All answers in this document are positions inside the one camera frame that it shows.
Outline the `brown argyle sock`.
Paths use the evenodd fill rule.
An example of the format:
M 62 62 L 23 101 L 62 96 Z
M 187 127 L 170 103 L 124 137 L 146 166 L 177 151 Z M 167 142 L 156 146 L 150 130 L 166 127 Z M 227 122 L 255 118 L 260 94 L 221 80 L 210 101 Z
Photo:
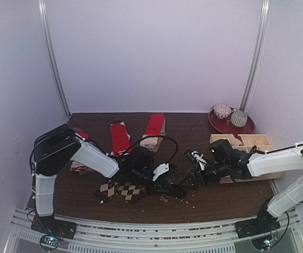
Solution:
M 94 195 L 100 200 L 100 203 L 108 203 L 116 195 L 119 184 L 117 182 L 107 180 L 95 191 Z
M 119 194 L 123 197 L 125 202 L 134 205 L 146 196 L 145 186 L 140 184 L 133 184 L 132 182 L 125 182 L 118 187 Z

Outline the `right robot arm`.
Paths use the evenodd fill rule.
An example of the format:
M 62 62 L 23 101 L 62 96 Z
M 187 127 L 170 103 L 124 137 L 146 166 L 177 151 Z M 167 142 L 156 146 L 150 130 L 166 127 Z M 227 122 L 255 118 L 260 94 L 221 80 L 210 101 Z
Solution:
M 180 185 L 199 190 L 209 182 L 220 181 L 224 177 L 232 180 L 253 179 L 266 174 L 291 170 L 303 171 L 303 141 L 289 147 L 272 151 L 261 151 L 253 146 L 245 152 L 232 148 L 228 140 L 216 140 L 209 145 L 214 162 L 204 159 L 197 151 L 187 149 L 184 155 L 197 168 L 189 173 Z M 253 221 L 253 228 L 260 233 L 273 225 L 288 209 L 303 203 L 303 175 L 287 189 L 270 198 Z

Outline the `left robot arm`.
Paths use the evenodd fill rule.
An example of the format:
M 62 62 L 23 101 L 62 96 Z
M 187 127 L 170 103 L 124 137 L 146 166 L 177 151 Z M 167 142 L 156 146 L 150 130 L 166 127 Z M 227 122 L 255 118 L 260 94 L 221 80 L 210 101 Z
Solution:
M 127 135 L 120 138 L 124 146 L 106 153 L 96 141 L 82 137 L 68 124 L 63 124 L 41 136 L 29 157 L 33 178 L 32 196 L 37 224 L 47 234 L 55 233 L 59 226 L 53 219 L 54 187 L 57 175 L 70 161 L 80 163 L 107 179 L 134 182 L 146 188 L 147 194 L 160 192 L 175 196 L 180 187 L 170 183 L 166 176 L 176 171 L 169 160 L 154 166 L 154 154 L 139 142 L 130 143 Z

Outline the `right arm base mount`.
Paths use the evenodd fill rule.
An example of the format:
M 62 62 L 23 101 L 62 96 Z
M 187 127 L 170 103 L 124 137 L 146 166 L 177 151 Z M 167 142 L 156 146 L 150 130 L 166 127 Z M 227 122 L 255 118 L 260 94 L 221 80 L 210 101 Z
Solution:
M 256 218 L 238 221 L 234 225 L 239 239 L 260 235 L 281 227 L 278 218 L 266 211 L 259 213 Z

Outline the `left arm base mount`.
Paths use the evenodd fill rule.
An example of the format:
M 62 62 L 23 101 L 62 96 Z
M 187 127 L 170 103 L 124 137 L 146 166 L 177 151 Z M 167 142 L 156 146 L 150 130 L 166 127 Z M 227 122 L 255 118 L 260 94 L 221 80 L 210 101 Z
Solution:
M 31 229 L 61 239 L 73 239 L 77 229 L 77 224 L 75 222 L 55 219 L 54 215 L 46 217 L 35 215 Z

